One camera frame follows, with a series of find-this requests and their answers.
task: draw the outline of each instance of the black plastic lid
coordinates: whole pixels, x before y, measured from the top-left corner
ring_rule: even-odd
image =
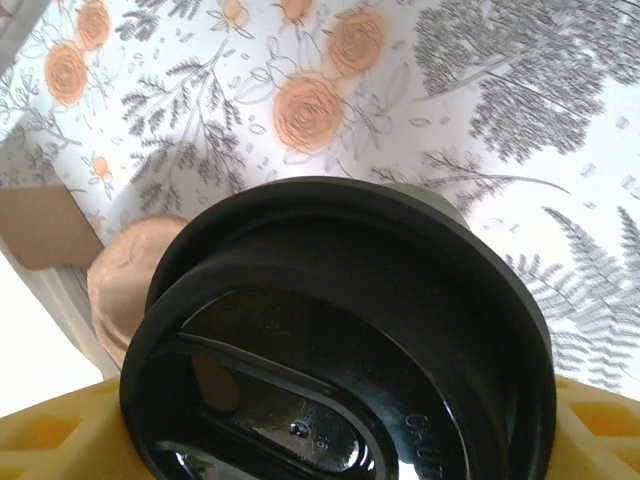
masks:
[[[553,380],[542,315],[484,244],[410,196],[312,178],[179,235],[121,405],[159,478],[542,479]]]

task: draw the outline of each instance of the gray fern illustration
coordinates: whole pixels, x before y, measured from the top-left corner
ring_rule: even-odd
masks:
[[[38,185],[48,185],[56,178],[53,165],[58,158],[58,149],[54,143],[48,143],[44,149],[36,143],[33,150],[26,150],[24,153],[27,168],[31,171],[34,182]]]
[[[471,135],[503,161],[580,149],[605,80],[640,82],[640,4],[629,0],[444,0],[416,32],[418,100],[478,82]]]
[[[158,10],[169,0],[135,0],[138,10],[131,10],[123,15],[124,22],[116,27],[121,40],[136,38],[141,42],[148,41],[160,26]],[[203,0],[172,0],[173,6],[169,17],[178,16],[193,20],[202,6]]]
[[[624,262],[609,255],[579,225],[544,209],[567,237],[575,269],[520,255],[507,263],[527,285],[552,331],[556,371],[619,392],[632,352],[640,344],[638,259],[640,230],[619,207]]]
[[[182,209],[173,179],[176,169],[191,170],[205,185],[225,186],[229,193],[245,188],[241,174],[245,160],[232,131],[242,122],[240,112],[215,74],[218,60],[235,52],[225,51],[226,45],[223,42],[208,62],[189,58],[169,68],[166,77],[179,78],[171,88],[164,79],[145,75],[137,82],[139,88],[122,98],[129,133],[140,137],[143,149],[131,154],[138,169],[131,182],[146,182],[140,193],[144,212]],[[179,138],[161,134],[163,127],[175,131],[183,120],[186,124]]]
[[[460,213],[468,214],[471,207],[487,196],[494,197],[516,183],[537,183],[569,193],[545,180],[516,175],[495,175],[482,172],[483,159],[470,151],[461,156],[455,147],[422,152],[421,167],[407,177],[396,167],[374,167],[372,174],[379,182],[407,183],[431,190],[446,197]]]

